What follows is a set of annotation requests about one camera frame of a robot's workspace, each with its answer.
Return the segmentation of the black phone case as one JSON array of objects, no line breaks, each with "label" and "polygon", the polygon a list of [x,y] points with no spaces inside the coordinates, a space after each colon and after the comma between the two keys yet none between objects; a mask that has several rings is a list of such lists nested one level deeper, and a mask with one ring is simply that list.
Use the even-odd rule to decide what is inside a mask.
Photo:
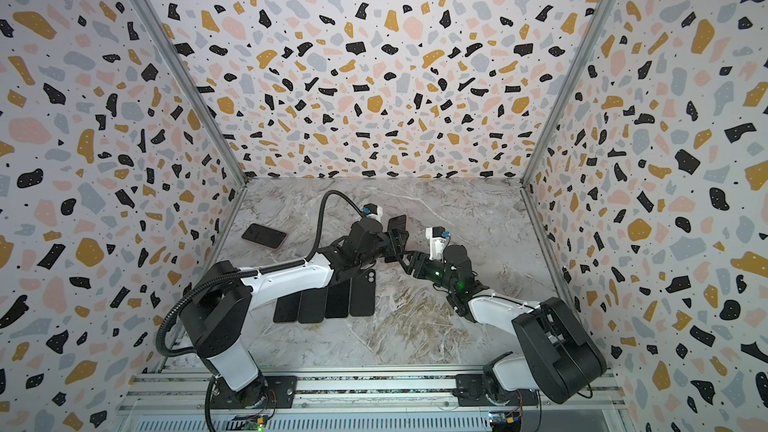
[{"label": "black phone case", "polygon": [[317,324],[325,319],[327,289],[307,289],[301,293],[297,321],[300,324]]},{"label": "black phone case", "polygon": [[349,315],[370,317],[375,313],[377,277],[374,269],[364,270],[351,281]]}]

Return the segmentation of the purple phone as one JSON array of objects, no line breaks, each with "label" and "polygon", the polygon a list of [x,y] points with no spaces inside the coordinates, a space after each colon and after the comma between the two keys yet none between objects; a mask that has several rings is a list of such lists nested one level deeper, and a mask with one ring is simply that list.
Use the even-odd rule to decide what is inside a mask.
[{"label": "purple phone", "polygon": [[301,292],[296,292],[280,297],[275,304],[273,322],[276,324],[296,322],[298,319],[301,295]]}]

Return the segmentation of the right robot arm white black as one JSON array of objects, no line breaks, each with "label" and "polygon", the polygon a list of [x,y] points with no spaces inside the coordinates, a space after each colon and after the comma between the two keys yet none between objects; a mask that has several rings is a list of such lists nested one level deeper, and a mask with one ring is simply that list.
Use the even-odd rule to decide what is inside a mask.
[{"label": "right robot arm white black", "polygon": [[491,290],[478,279],[465,247],[449,245],[435,257],[409,251],[399,262],[406,274],[445,292],[460,317],[518,341],[520,357],[506,353],[483,367],[482,395],[490,402],[505,404],[535,390],[563,404],[607,371],[603,354],[563,300],[526,302]]}]

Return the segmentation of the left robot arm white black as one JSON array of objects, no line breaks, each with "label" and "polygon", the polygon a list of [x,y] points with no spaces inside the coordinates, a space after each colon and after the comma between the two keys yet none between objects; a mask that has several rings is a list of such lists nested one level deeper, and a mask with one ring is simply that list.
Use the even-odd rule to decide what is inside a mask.
[{"label": "left robot arm white black", "polygon": [[374,265],[402,259],[407,239],[406,216],[386,225],[365,217],[309,259],[263,269],[215,264],[203,278],[202,291],[179,314],[193,352],[213,375],[207,404],[220,409],[290,407],[294,378],[266,377],[241,340],[250,311],[275,301],[277,318],[288,321],[370,317],[375,312]]}]

